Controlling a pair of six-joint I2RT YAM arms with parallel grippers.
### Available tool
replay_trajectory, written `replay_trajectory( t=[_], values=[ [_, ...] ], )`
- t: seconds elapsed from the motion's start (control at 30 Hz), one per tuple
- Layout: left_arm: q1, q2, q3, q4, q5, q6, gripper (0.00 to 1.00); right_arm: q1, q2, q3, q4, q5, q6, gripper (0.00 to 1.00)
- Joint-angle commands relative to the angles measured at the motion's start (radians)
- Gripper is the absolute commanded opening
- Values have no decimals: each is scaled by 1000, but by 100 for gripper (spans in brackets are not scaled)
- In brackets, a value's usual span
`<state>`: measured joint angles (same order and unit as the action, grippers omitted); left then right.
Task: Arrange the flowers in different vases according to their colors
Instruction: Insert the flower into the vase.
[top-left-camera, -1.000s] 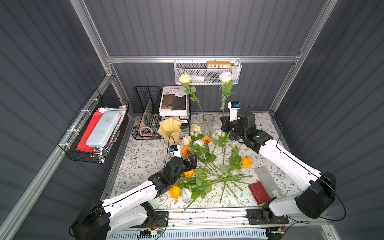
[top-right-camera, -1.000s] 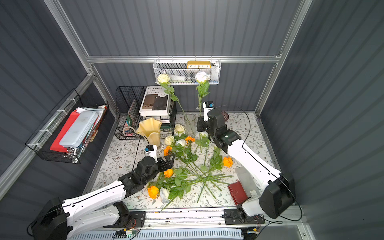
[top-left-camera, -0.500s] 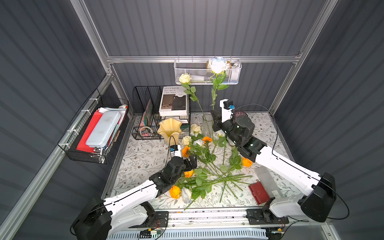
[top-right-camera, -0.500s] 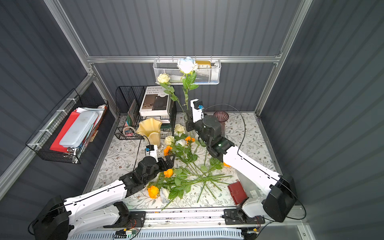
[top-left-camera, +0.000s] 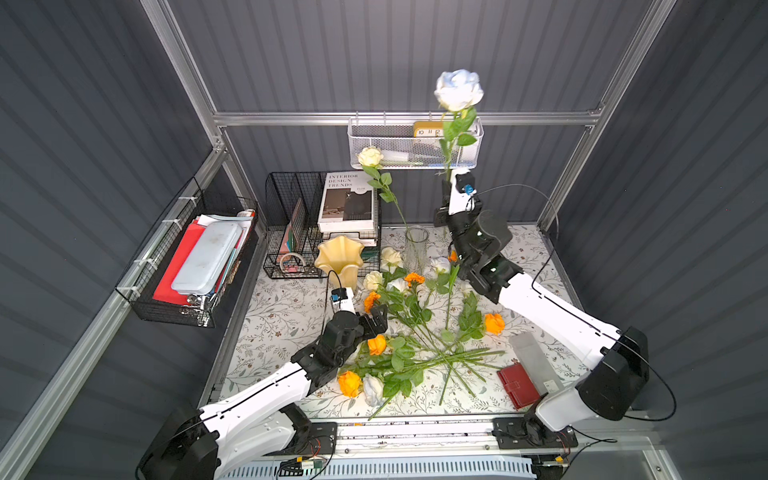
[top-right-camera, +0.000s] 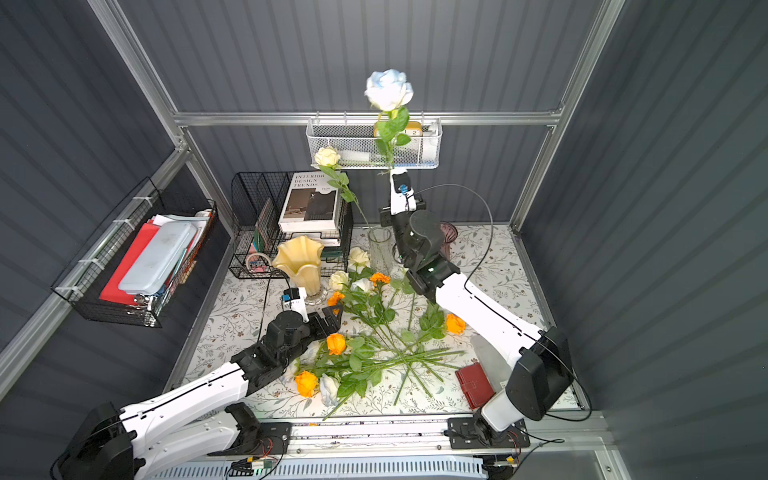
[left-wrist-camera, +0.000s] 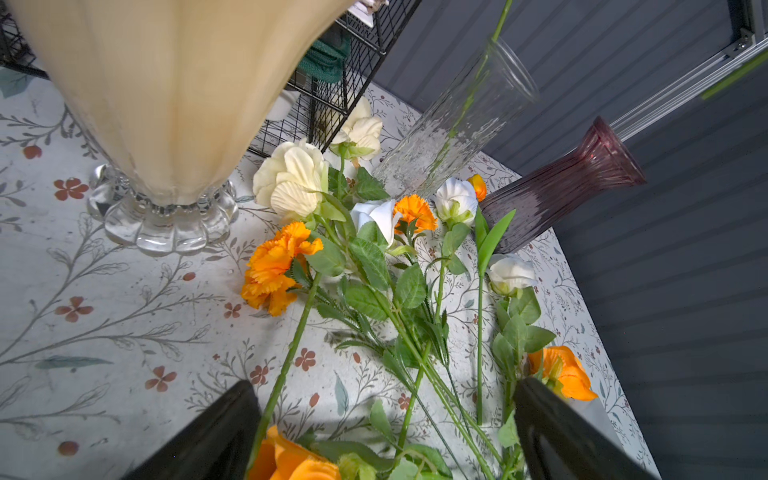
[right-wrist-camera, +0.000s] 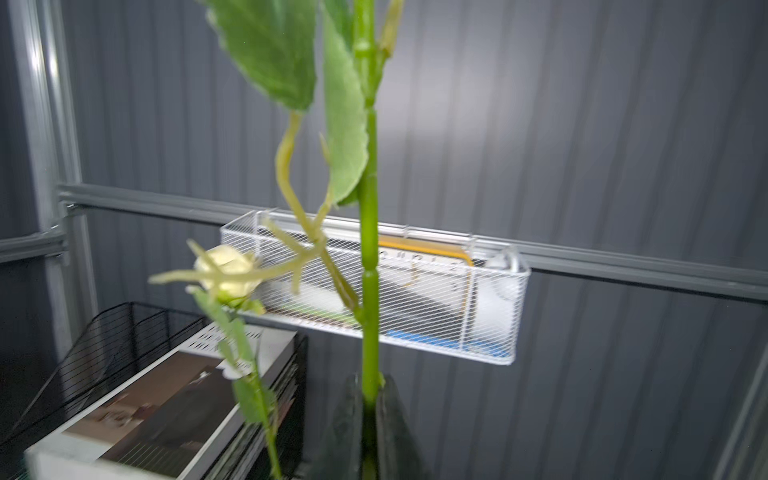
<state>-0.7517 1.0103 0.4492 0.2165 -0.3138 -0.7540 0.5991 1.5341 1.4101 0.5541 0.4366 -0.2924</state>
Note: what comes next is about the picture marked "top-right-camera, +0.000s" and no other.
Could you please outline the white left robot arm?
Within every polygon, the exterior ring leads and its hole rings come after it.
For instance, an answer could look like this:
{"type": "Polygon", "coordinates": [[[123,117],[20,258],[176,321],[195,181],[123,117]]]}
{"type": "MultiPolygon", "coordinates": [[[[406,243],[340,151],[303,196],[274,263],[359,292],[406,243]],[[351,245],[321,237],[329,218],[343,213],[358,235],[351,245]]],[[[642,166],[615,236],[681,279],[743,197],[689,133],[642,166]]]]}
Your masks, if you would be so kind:
{"type": "Polygon", "coordinates": [[[281,377],[315,342],[341,327],[343,307],[280,312],[267,332],[210,374],[143,402],[92,409],[52,463],[53,479],[145,479],[208,454],[238,455],[260,443],[247,396],[281,377]]]}

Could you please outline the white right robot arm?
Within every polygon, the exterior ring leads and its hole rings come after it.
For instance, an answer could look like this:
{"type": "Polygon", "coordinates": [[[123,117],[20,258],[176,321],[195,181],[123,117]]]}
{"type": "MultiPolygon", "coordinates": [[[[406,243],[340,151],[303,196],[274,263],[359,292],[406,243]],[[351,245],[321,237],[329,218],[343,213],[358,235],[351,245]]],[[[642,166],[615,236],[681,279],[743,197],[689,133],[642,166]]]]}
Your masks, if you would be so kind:
{"type": "Polygon", "coordinates": [[[433,213],[384,207],[380,223],[393,228],[414,291],[465,321],[510,367],[504,390],[477,414],[478,433],[502,432],[522,419],[541,420],[575,380],[565,335],[520,319],[475,286],[442,254],[444,234],[433,213]]]}

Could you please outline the orange marigold flower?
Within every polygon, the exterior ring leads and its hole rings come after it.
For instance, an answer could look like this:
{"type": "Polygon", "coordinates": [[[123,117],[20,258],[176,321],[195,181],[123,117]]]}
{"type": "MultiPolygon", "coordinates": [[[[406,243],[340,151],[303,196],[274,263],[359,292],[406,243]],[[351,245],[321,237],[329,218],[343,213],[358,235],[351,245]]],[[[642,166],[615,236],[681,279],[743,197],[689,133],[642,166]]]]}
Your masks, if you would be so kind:
{"type": "Polygon", "coordinates": [[[377,272],[377,273],[374,273],[374,274],[373,274],[373,275],[370,277],[370,281],[371,281],[371,282],[372,282],[374,285],[378,286],[378,285],[386,285],[386,284],[389,284],[389,283],[390,283],[390,281],[391,281],[391,279],[390,279],[390,277],[389,277],[389,276],[387,276],[387,275],[385,275],[385,274],[383,274],[383,273],[381,273],[381,272],[377,272]]]}

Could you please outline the cream white rose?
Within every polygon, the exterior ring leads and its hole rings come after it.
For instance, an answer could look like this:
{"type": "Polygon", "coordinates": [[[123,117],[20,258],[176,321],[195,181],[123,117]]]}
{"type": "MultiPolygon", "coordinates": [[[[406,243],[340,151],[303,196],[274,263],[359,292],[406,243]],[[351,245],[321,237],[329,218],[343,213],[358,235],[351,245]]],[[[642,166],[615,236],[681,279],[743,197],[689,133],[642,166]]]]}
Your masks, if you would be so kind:
{"type": "Polygon", "coordinates": [[[346,203],[353,203],[357,207],[365,225],[370,228],[371,224],[363,212],[359,199],[350,188],[349,177],[341,169],[341,154],[333,147],[321,147],[314,154],[313,159],[317,168],[328,177],[329,185],[338,190],[346,203]]]}

